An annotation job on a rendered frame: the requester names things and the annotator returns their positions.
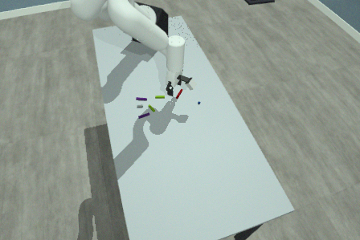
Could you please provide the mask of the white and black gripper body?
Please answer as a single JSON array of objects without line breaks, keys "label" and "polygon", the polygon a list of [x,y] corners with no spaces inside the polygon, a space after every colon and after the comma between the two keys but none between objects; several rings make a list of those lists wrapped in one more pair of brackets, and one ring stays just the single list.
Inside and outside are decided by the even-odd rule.
[{"label": "white and black gripper body", "polygon": [[179,82],[179,79],[177,79],[179,75],[182,75],[182,70],[181,71],[167,70],[167,73],[166,73],[166,85],[168,85],[168,83],[170,81],[172,87],[175,87],[177,85],[177,83]]}]

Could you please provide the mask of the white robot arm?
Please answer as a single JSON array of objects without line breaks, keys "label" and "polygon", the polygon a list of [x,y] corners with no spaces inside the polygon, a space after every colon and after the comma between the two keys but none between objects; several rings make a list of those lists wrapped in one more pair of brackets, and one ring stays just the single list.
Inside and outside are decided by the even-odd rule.
[{"label": "white robot arm", "polygon": [[[91,21],[99,16],[112,22],[127,35],[166,57],[170,71],[181,71],[184,66],[185,39],[167,34],[158,27],[156,14],[149,6],[134,5],[135,0],[72,0],[72,13],[79,19]],[[132,6],[132,5],[134,6]],[[103,5],[103,6],[102,6]],[[142,8],[142,9],[141,9]],[[150,21],[151,20],[151,21]]]}]

